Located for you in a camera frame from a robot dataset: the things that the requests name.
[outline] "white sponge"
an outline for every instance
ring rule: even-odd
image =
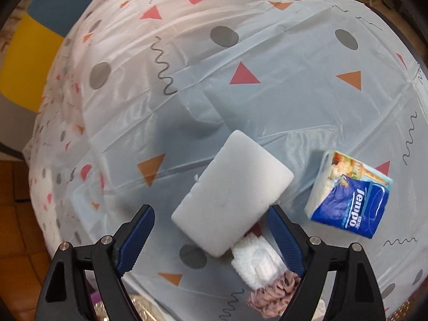
[[[262,217],[293,173],[241,131],[234,131],[172,215],[199,247],[220,257]]]

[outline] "brown tiled floor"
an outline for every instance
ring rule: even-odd
[[[22,162],[0,161],[0,297],[17,321],[33,321],[50,257]]]

